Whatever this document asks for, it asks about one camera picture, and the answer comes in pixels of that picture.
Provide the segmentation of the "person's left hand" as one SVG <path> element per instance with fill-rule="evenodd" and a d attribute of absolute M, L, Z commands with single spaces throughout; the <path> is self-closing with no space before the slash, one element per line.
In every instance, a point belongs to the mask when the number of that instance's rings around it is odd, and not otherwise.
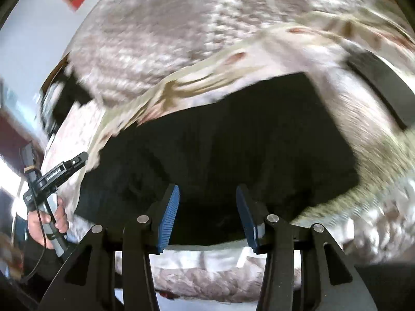
<path fill-rule="evenodd" d="M 54 216 L 54 226 L 61 234 L 67 233 L 69 229 L 68 217 L 65 212 L 65 204 L 61 197 L 57 198 L 57 208 Z M 53 239 L 53 231 L 51 229 L 52 217 L 43 211 L 30 211 L 27 214 L 28 233 L 31 238 L 38 244 L 47 249 L 54 249 L 51 240 Z"/>

